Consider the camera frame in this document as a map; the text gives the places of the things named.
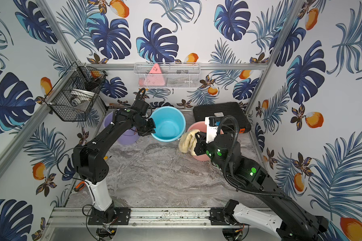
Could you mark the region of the yellow cleaning cloth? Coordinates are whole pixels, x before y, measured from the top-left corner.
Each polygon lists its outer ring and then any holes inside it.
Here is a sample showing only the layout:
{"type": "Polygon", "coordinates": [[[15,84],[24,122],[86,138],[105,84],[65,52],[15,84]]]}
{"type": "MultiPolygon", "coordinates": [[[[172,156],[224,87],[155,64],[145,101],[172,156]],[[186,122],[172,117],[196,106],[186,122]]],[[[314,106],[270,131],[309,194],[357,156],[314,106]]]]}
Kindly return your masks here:
{"type": "Polygon", "coordinates": [[[179,142],[179,150],[182,153],[190,153],[192,156],[196,156],[195,147],[197,144],[196,134],[199,132],[198,129],[190,130],[184,133],[179,142]]]}

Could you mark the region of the purple plastic bucket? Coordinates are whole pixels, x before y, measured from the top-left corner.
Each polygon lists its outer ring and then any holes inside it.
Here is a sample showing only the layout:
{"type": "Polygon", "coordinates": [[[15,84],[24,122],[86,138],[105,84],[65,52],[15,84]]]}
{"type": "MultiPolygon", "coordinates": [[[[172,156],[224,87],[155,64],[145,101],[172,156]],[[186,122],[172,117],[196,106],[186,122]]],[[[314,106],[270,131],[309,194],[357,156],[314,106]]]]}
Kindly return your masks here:
{"type": "MultiPolygon", "coordinates": [[[[103,127],[106,128],[113,120],[113,112],[109,112],[106,114],[104,121],[103,121],[103,127]]],[[[121,145],[132,145],[135,142],[137,142],[139,139],[139,135],[137,132],[137,129],[135,127],[132,127],[131,129],[128,129],[119,137],[117,142],[121,145]]]]}

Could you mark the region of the pink plastic bucket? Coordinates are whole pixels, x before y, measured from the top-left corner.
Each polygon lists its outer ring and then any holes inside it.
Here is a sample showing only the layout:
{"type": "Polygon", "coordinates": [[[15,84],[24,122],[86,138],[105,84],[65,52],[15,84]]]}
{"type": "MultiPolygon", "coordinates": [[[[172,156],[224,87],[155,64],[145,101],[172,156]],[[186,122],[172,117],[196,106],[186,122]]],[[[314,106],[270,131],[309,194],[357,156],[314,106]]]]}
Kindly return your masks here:
{"type": "MultiPolygon", "coordinates": [[[[206,133],[207,132],[207,126],[206,126],[204,121],[196,122],[196,123],[192,124],[188,128],[188,132],[191,131],[191,130],[199,130],[200,132],[206,133]]],[[[196,159],[198,161],[202,161],[202,162],[206,162],[206,161],[210,160],[209,156],[207,156],[206,154],[200,155],[200,156],[192,156],[192,157],[194,159],[196,159]]]]}

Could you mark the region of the teal plastic bucket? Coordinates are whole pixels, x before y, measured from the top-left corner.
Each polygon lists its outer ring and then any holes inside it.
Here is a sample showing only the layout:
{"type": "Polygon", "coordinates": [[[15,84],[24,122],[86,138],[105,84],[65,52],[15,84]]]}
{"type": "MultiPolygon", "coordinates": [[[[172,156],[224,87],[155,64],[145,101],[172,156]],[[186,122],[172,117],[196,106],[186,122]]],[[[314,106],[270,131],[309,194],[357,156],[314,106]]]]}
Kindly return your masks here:
{"type": "Polygon", "coordinates": [[[160,142],[176,141],[185,133],[185,117],[175,107],[164,106],[157,108],[151,118],[155,123],[155,133],[151,135],[160,142]]]}

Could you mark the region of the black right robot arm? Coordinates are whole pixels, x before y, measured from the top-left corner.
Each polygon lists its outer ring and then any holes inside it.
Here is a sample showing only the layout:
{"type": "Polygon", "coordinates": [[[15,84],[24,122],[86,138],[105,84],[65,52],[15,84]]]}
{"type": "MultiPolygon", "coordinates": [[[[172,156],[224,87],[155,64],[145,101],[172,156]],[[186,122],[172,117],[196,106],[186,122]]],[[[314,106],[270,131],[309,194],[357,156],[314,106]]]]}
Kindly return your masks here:
{"type": "Polygon", "coordinates": [[[283,192],[267,170],[241,153],[239,125],[231,115],[205,118],[207,131],[196,133],[196,155],[206,154],[211,164],[220,169],[225,181],[246,194],[258,197],[274,214],[267,214],[229,200],[223,208],[221,222],[248,225],[282,241],[320,241],[329,221],[300,207],[283,192]]]}

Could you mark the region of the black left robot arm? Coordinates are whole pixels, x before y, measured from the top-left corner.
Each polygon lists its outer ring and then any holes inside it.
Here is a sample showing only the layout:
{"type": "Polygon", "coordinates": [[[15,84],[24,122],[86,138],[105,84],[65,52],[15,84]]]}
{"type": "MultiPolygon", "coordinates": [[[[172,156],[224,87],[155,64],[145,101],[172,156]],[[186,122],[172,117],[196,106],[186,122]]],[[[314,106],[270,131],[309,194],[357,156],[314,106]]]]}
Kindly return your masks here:
{"type": "Polygon", "coordinates": [[[107,152],[131,128],[135,128],[139,136],[154,133],[154,120],[146,116],[148,109],[148,103],[136,100],[133,106],[114,111],[113,119],[95,138],[73,149],[73,167],[80,179],[87,182],[96,210],[106,212],[114,206],[106,184],[109,172],[105,161],[107,152]]]}

